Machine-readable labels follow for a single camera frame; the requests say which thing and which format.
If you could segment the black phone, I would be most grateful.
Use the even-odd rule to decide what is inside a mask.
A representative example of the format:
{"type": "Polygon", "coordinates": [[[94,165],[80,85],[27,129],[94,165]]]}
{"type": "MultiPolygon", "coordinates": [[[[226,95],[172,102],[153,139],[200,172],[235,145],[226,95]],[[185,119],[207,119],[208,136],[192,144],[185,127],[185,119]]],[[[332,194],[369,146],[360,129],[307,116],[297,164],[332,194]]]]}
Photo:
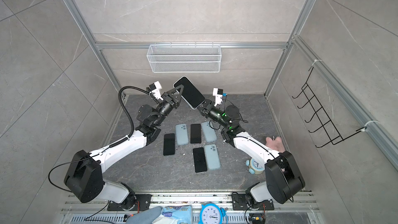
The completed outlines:
{"type": "Polygon", "coordinates": [[[202,142],[202,131],[200,124],[192,124],[190,126],[190,143],[191,144],[201,144],[202,142]]]}
{"type": "Polygon", "coordinates": [[[163,142],[163,155],[164,156],[171,156],[175,154],[176,140],[174,133],[168,133],[164,135],[164,142],[163,142]]]}
{"type": "Polygon", "coordinates": [[[204,101],[204,95],[195,87],[195,85],[185,76],[174,82],[174,88],[183,86],[181,97],[190,105],[192,109],[197,109],[204,101]]]}

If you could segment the grey-green phone case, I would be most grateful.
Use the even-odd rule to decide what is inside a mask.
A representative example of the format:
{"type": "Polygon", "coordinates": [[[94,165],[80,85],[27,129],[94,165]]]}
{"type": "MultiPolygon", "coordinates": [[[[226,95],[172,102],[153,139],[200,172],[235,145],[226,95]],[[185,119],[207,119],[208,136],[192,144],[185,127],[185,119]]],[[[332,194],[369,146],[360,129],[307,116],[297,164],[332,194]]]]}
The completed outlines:
{"type": "Polygon", "coordinates": [[[220,169],[221,163],[220,163],[220,159],[219,159],[217,146],[214,144],[206,145],[206,146],[204,146],[204,151],[205,151],[207,168],[209,170],[220,169]]]}

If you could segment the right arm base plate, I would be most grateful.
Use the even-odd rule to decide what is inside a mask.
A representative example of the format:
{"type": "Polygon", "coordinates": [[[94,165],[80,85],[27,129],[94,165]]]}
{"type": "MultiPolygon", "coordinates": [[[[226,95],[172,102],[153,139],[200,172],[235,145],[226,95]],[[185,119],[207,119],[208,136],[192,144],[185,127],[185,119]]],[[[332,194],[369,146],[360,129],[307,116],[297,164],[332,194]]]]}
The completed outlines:
{"type": "Polygon", "coordinates": [[[265,200],[262,202],[257,202],[254,198],[250,197],[248,194],[239,194],[237,192],[231,193],[232,198],[232,208],[235,211],[243,211],[247,208],[254,210],[266,210],[273,211],[275,209],[273,200],[265,200]]]}

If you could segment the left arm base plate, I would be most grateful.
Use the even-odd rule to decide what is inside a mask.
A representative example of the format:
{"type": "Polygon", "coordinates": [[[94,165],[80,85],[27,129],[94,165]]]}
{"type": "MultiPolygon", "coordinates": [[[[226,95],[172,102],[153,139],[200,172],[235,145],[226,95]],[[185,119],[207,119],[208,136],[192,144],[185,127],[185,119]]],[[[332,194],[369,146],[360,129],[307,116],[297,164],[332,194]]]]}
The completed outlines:
{"type": "Polygon", "coordinates": [[[131,200],[127,206],[122,206],[122,204],[110,202],[107,210],[108,211],[146,211],[149,209],[151,203],[151,194],[138,194],[135,195],[135,199],[131,200]]]}

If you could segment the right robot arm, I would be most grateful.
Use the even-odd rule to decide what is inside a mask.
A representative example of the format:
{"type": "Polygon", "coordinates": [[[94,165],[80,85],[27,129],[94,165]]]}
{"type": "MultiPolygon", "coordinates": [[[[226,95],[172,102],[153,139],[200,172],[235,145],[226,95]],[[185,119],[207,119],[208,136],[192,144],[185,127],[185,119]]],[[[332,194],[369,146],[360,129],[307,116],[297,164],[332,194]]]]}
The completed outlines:
{"type": "Polygon", "coordinates": [[[202,116],[221,127],[221,135],[231,146],[245,152],[264,168],[266,180],[246,190],[250,205],[273,199],[280,204],[293,201],[294,195],[305,188],[305,180],[294,156],[288,152],[271,149],[257,141],[244,128],[239,108],[229,105],[221,110],[211,100],[205,100],[197,110],[202,116]]]}

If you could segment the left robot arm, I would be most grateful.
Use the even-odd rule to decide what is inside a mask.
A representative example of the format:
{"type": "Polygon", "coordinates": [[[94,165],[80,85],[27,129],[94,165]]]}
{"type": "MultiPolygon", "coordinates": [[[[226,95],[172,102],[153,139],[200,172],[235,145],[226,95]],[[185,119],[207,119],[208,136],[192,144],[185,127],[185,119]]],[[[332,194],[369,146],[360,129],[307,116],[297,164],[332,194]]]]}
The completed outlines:
{"type": "Polygon", "coordinates": [[[73,156],[64,183],[81,203],[102,199],[117,204],[123,210],[131,210],[136,204],[135,192],[125,183],[114,183],[103,179],[112,165],[132,152],[148,146],[160,134],[160,125],[181,102],[183,86],[178,86],[156,98],[153,108],[143,105],[138,111],[138,127],[131,127],[125,137],[100,149],[81,150],[73,156]]]}

